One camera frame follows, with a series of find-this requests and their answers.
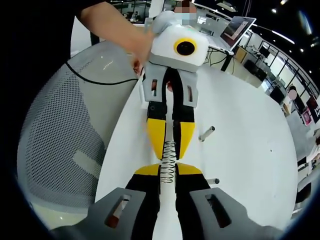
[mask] white robot head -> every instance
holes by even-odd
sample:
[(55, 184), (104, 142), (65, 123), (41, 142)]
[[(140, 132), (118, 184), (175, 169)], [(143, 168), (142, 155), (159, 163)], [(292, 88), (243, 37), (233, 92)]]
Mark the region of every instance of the white robot head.
[(149, 61), (196, 72), (206, 60), (209, 48), (206, 36), (191, 27), (180, 25), (172, 11), (162, 12), (153, 24), (158, 35), (153, 40)]

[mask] black camera lens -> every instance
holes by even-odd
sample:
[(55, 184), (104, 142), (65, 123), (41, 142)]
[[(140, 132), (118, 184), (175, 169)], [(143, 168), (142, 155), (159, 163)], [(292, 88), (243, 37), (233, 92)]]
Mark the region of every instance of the black camera lens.
[(176, 46), (176, 51), (183, 56), (188, 56), (194, 53), (195, 51), (195, 45), (193, 45), (189, 41), (183, 41)]

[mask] coil spring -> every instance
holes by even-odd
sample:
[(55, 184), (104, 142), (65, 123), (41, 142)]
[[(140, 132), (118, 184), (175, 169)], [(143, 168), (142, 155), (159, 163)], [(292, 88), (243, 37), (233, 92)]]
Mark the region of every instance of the coil spring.
[(175, 164), (177, 160), (175, 146), (174, 141), (164, 142), (160, 180), (165, 184), (170, 184), (174, 181)]

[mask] gray mesh chair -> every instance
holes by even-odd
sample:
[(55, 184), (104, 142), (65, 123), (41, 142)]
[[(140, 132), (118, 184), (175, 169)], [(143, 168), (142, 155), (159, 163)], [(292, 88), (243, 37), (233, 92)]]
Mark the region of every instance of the gray mesh chair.
[[(68, 63), (95, 82), (136, 78), (126, 53), (106, 41)], [(52, 76), (28, 111), (18, 147), (18, 181), (30, 202), (60, 212), (87, 213), (110, 138), (135, 84), (92, 84), (66, 65)]]

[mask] metal pin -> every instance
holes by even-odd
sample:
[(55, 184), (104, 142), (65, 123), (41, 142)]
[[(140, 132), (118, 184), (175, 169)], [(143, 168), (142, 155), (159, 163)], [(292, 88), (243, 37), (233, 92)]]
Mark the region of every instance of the metal pin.
[(219, 178), (207, 179), (206, 181), (208, 184), (219, 184), (220, 183)]
[(214, 126), (211, 126), (207, 131), (205, 131), (204, 134), (202, 134), (202, 135), (199, 136), (199, 140), (200, 140), (201, 142), (204, 142), (205, 139), (206, 139), (210, 134), (212, 134), (215, 130), (216, 130), (215, 127), (214, 127)]

